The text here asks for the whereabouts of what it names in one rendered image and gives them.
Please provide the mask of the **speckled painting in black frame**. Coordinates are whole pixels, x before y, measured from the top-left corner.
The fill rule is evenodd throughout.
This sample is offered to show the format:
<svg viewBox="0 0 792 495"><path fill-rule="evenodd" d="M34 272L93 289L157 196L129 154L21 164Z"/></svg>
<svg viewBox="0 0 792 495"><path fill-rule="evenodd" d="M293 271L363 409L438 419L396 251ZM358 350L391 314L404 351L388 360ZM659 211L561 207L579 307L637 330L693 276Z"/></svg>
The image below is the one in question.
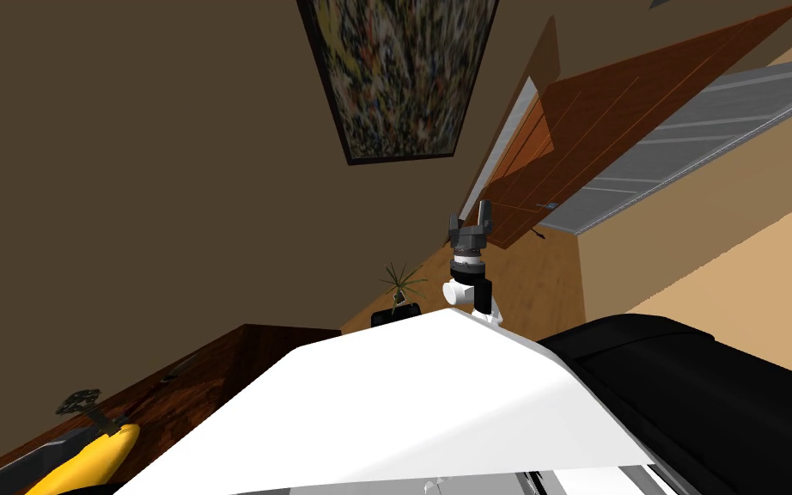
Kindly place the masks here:
<svg viewBox="0 0 792 495"><path fill-rule="evenodd" d="M499 0L295 0L351 166L453 156Z"/></svg>

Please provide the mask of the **brown wooden door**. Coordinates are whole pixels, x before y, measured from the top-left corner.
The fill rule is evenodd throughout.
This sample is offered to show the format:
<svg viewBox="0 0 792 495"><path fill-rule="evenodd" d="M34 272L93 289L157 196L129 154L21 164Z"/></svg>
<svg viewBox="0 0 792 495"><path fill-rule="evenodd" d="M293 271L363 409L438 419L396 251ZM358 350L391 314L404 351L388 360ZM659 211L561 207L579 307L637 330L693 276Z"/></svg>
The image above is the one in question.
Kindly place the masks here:
<svg viewBox="0 0 792 495"><path fill-rule="evenodd" d="M532 110L543 138L527 137L480 193L487 241L508 248L633 144L792 19L779 0L733 25L548 84Z"/></svg>

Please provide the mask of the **dark brown wooden table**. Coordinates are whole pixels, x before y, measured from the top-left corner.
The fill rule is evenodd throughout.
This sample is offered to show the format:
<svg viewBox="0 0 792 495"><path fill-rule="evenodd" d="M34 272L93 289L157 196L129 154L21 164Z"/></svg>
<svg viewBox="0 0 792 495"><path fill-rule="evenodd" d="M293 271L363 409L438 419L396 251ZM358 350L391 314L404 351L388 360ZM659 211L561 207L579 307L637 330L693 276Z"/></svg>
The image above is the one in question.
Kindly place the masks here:
<svg viewBox="0 0 792 495"><path fill-rule="evenodd" d="M290 351L337 335L337 329L242 325L198 349L191 365L154 394L149 390L171 367L103 400L102 410L115 416L145 399L131 415L140 427L137 444L113 481L134 478Z"/></svg>

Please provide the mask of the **grey panelled door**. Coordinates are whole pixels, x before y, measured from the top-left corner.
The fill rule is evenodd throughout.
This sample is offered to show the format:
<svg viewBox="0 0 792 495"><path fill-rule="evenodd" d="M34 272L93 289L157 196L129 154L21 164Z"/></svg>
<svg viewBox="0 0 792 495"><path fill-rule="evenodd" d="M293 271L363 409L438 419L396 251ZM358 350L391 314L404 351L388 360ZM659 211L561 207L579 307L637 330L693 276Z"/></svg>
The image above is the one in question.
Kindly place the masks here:
<svg viewBox="0 0 792 495"><path fill-rule="evenodd" d="M554 208L579 235L792 117L792 62L721 76Z"/></svg>

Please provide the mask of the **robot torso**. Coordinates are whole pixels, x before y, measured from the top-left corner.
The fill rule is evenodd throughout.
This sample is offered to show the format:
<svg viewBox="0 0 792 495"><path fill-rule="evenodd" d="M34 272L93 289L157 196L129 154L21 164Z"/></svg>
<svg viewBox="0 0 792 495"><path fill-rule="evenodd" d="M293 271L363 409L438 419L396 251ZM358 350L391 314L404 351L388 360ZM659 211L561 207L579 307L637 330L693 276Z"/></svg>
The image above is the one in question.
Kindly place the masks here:
<svg viewBox="0 0 792 495"><path fill-rule="evenodd" d="M116 495L649 465L552 351L458 309L289 352Z"/></svg>

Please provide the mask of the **dark grey flat ornament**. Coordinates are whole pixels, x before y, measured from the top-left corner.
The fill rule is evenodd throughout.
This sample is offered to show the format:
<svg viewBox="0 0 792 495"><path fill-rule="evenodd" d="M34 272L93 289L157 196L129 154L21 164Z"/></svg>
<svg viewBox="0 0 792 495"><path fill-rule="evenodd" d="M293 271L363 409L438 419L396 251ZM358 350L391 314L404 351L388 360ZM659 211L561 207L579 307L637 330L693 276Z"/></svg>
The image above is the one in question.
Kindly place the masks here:
<svg viewBox="0 0 792 495"><path fill-rule="evenodd" d="M69 395L55 411L58 416L81 414L89 418L103 434L113 436L120 430L120 425L108 418L96 402L101 394L98 388L83 389Z"/></svg>

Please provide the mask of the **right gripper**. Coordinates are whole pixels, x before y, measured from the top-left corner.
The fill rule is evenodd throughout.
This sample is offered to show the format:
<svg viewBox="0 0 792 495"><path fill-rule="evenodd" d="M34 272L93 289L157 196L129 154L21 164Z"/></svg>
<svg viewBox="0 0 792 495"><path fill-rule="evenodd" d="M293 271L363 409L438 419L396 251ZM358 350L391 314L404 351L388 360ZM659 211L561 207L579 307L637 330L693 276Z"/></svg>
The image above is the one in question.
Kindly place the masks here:
<svg viewBox="0 0 792 495"><path fill-rule="evenodd" d="M489 200L478 203L478 224L462 227L464 220L457 213L450 213L448 235L450 247L456 256L479 257L480 250L487 246L487 235L491 234L493 221Z"/></svg>

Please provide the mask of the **yellow curved object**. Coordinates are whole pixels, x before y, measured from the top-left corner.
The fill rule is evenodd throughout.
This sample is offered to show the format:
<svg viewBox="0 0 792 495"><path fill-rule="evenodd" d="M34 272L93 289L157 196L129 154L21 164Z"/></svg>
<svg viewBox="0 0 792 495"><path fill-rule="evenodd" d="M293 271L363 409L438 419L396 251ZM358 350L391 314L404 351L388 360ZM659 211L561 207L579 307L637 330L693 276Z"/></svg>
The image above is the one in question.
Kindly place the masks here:
<svg viewBox="0 0 792 495"><path fill-rule="evenodd" d="M103 434L46 474L25 495L63 495L106 484L136 445L139 433L139 425L127 424L111 436Z"/></svg>

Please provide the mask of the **small dark green potted plant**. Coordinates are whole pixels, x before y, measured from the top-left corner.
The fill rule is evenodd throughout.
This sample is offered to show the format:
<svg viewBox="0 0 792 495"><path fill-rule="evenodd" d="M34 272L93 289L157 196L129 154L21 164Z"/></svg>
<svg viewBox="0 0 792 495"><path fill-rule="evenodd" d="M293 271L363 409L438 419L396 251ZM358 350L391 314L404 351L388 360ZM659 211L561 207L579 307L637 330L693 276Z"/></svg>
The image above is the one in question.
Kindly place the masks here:
<svg viewBox="0 0 792 495"><path fill-rule="evenodd" d="M389 285L387 294L390 292L393 293L392 313L396 308L411 303L411 295L425 298L425 294L415 286L416 284L427 282L426 278L415 278L418 272L423 268L423 265L420 265L410 272L406 272L406 267L406 265L403 265L401 270L397 271L393 263L384 266L387 272L387 278L381 279L381 282Z"/></svg>

